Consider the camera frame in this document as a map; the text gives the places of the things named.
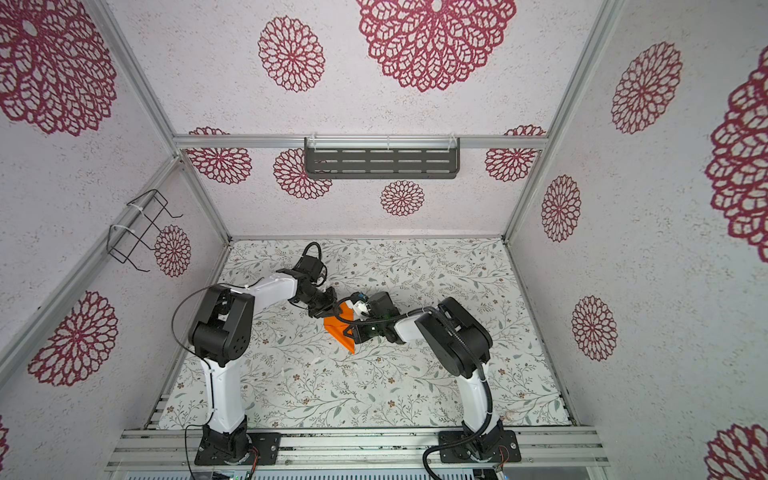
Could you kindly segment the orange square paper sheet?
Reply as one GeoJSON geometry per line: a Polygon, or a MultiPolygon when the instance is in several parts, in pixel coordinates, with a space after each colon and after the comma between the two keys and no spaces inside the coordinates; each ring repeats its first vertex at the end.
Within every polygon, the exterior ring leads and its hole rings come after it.
{"type": "Polygon", "coordinates": [[[350,354],[355,353],[355,340],[351,330],[352,322],[355,320],[355,311],[348,301],[340,306],[340,312],[337,315],[325,317],[323,320],[325,330],[350,354]]]}

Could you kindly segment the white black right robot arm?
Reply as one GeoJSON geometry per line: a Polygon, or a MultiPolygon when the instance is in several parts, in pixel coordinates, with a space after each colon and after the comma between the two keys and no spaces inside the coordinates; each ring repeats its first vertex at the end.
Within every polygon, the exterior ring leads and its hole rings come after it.
{"type": "Polygon", "coordinates": [[[465,434],[477,439],[496,427],[487,375],[493,340],[486,328],[455,298],[435,306],[399,311],[389,295],[356,293],[341,300],[335,318],[344,325],[344,336],[360,344],[375,336],[404,345],[425,342],[442,368],[459,388],[465,434]]]}

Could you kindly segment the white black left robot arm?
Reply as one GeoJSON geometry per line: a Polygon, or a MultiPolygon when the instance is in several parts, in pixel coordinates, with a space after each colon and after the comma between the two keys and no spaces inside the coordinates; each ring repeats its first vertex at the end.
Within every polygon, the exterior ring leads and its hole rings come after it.
{"type": "Polygon", "coordinates": [[[247,352],[254,315],[274,304],[290,301],[303,305],[313,318],[333,313],[335,289],[323,289],[309,277],[279,271],[253,285],[215,284],[203,291],[188,332],[193,354],[201,361],[206,378],[209,420],[207,426],[231,434],[247,423],[241,398],[241,358],[247,352]]]}

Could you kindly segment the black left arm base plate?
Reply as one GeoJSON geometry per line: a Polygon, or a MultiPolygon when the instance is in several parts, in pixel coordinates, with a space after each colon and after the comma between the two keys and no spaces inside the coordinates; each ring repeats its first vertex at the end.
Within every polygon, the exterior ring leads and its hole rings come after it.
{"type": "Polygon", "coordinates": [[[282,435],[276,432],[205,433],[198,447],[195,466],[275,465],[282,435]]]}

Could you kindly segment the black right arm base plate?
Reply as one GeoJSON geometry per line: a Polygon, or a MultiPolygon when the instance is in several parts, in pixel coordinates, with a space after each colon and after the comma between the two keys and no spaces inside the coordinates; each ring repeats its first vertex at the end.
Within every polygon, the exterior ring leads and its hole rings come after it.
{"type": "Polygon", "coordinates": [[[446,464],[459,463],[519,463],[522,461],[519,442],[515,433],[495,429],[462,445],[439,451],[440,460],[446,464]]]}

